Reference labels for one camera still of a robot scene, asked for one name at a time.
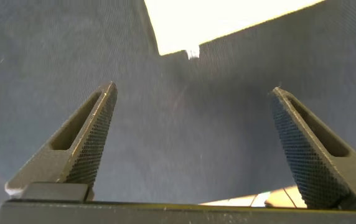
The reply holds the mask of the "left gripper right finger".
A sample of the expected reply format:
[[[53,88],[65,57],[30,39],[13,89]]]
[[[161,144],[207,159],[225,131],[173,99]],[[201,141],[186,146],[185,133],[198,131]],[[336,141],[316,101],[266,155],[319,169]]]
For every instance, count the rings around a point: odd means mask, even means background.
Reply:
[[[286,160],[308,208],[356,209],[356,150],[290,92],[271,92]]]

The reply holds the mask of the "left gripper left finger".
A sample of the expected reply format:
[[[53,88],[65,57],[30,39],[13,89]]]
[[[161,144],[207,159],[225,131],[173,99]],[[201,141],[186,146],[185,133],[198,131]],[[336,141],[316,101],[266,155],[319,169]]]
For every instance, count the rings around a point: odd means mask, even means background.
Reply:
[[[35,182],[93,187],[105,148],[118,90],[99,86],[5,184],[10,197]]]

